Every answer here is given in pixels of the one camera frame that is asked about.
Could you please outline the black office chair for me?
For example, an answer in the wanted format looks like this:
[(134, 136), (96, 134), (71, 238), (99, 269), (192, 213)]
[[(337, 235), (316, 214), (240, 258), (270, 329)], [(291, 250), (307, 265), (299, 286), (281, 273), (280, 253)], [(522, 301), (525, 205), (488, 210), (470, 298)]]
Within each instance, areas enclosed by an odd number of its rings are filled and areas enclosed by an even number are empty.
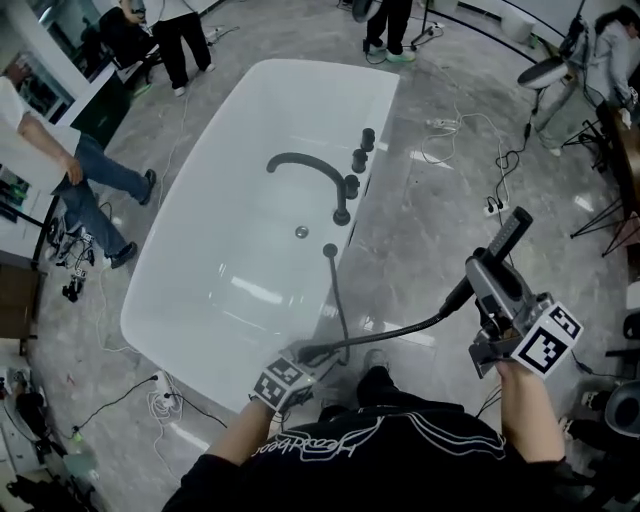
[(151, 69), (161, 62), (155, 39), (140, 24), (129, 21), (120, 7), (114, 7), (93, 23), (82, 17), (80, 52), (84, 59), (83, 75), (93, 78), (113, 63), (123, 72), (122, 81), (129, 86), (135, 77), (143, 77), (151, 84)]

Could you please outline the person's grey shoe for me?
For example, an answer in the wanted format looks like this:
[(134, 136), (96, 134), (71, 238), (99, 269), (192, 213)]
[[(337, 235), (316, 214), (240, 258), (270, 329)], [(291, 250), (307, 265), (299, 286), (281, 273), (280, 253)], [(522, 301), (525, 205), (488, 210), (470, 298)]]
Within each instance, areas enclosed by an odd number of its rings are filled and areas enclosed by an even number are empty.
[(390, 369), (389, 358), (381, 349), (371, 349), (364, 356), (362, 372), (366, 374), (375, 368), (383, 368), (385, 371)]

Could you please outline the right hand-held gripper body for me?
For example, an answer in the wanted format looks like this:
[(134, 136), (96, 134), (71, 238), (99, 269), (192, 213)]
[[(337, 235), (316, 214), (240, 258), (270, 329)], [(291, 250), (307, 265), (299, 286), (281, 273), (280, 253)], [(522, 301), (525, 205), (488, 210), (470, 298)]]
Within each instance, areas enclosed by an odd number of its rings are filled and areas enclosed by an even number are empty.
[(509, 318), (491, 313), (469, 347), (479, 377), (499, 361), (515, 361), (542, 379), (551, 375), (575, 347), (584, 326), (548, 293), (527, 298)]

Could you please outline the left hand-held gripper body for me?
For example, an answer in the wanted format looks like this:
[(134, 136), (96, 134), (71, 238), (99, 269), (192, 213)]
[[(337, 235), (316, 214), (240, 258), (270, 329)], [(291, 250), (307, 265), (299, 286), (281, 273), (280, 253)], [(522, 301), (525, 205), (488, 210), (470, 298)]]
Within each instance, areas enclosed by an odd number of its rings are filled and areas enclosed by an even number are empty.
[(319, 380), (290, 359), (277, 356), (261, 371), (252, 389), (252, 397), (261, 400), (276, 413), (303, 405), (313, 398)]

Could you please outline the black handheld shower head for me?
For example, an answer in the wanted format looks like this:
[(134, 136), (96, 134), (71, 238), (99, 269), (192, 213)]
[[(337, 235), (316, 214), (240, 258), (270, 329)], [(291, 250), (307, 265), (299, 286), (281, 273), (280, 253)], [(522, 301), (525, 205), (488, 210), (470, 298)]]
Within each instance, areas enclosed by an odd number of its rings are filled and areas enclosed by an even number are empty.
[[(493, 270), (510, 254), (511, 250), (520, 241), (532, 223), (533, 218), (531, 215), (524, 208), (516, 207), (487, 247), (495, 255), (495, 261), (482, 262), (471, 256), (467, 259), (466, 263), (479, 261), (489, 270)], [(474, 295), (475, 291), (470, 281), (469, 272), (465, 271), (465, 277), (447, 296), (444, 304), (441, 306), (439, 316), (441, 318), (450, 316), (458, 311)]]

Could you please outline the person's left forearm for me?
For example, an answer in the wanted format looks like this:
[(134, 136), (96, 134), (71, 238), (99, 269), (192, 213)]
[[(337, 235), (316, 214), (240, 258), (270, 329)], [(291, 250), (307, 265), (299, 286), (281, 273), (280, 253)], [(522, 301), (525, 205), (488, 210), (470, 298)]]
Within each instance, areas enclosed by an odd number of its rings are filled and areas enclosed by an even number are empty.
[(268, 439), (274, 415), (275, 411), (261, 399), (252, 398), (207, 454), (241, 466)]

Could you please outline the brown wooden sink cabinet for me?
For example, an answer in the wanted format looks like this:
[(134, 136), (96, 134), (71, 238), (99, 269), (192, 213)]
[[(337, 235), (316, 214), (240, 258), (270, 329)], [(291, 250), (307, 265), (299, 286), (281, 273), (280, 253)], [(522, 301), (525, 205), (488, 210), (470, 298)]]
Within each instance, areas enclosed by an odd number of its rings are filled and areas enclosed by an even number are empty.
[(26, 357), (37, 323), (44, 279), (47, 276), (30, 261), (26, 265), (0, 263), (0, 339), (17, 340), (18, 353)]

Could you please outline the dark green bathtub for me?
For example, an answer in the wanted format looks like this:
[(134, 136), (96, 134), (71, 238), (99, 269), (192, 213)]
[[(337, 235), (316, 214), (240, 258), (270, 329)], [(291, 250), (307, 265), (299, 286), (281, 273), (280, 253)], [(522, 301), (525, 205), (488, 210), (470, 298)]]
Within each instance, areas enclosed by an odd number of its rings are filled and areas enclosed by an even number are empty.
[(70, 126), (106, 149), (129, 112), (131, 102), (132, 93), (113, 72), (75, 115)]

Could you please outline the black curved faucet spout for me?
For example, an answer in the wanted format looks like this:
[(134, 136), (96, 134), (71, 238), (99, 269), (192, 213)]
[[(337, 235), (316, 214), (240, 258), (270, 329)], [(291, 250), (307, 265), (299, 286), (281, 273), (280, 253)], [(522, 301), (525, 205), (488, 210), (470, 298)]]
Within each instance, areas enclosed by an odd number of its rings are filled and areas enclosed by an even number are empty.
[(340, 172), (316, 157), (297, 152), (280, 153), (272, 157), (266, 165), (268, 173), (274, 173), (283, 164), (296, 164), (314, 169), (328, 177), (337, 189), (337, 207), (333, 213), (333, 222), (338, 226), (345, 226), (350, 223), (351, 215), (347, 209), (348, 199), (345, 197), (344, 178)]

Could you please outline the person's black printed shirt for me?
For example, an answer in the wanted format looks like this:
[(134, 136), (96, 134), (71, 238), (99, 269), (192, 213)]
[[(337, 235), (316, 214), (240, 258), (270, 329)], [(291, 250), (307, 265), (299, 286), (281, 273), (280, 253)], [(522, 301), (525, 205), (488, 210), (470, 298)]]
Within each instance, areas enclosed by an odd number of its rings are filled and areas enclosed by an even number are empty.
[(564, 462), (529, 463), (467, 413), (367, 408), (200, 457), (162, 512), (604, 512)]

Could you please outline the clear bottle with green cap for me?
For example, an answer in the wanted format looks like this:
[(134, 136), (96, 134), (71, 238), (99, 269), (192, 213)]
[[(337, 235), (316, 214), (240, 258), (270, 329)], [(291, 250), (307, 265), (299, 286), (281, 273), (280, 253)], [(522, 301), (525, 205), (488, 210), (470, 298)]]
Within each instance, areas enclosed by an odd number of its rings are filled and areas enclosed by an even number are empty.
[(99, 478), (95, 452), (78, 431), (72, 434), (67, 453), (62, 460), (69, 474), (76, 478)]

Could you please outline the white toilet seat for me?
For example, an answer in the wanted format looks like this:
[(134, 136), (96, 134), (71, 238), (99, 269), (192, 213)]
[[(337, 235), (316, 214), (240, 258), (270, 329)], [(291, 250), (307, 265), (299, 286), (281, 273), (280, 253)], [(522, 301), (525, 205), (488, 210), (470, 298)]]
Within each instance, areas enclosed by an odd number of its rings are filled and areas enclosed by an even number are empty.
[(357, 23), (367, 23), (379, 11), (381, 0), (352, 0), (352, 17)]
[(561, 57), (551, 57), (536, 63), (517, 78), (517, 83), (527, 89), (541, 90), (560, 81), (569, 72)]

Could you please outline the white bathtub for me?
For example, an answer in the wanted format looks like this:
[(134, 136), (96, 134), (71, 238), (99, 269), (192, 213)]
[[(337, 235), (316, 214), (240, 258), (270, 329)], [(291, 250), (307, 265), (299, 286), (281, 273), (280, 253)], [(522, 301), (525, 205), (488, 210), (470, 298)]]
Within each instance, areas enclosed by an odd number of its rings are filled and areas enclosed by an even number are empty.
[[(295, 59), (252, 66), (202, 132), (167, 193), (130, 281), (120, 326), (161, 369), (239, 411), (269, 360), (310, 338), (325, 310), (331, 262), (382, 170), (400, 78), (374, 68)], [(351, 169), (362, 131), (376, 133), (364, 173)], [(333, 222), (335, 184), (285, 152), (358, 176), (351, 221)], [(295, 236), (305, 226), (306, 238)]]

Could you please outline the white round stool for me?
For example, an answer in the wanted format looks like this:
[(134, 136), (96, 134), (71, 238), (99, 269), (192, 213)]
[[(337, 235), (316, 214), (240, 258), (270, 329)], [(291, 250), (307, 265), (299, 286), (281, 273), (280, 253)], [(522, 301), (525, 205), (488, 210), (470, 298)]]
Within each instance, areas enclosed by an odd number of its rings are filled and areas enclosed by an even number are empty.
[(505, 5), (501, 14), (501, 29), (512, 41), (524, 44), (531, 36), (536, 20), (524, 11)]

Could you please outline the person's right forearm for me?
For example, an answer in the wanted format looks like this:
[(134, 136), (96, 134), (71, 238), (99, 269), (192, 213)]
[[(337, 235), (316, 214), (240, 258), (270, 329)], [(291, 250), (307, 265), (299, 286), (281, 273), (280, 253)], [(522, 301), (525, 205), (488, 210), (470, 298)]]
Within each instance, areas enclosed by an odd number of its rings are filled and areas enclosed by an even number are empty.
[(500, 361), (496, 369), (507, 459), (521, 474), (555, 476), (565, 462), (565, 442), (544, 381), (516, 362)]

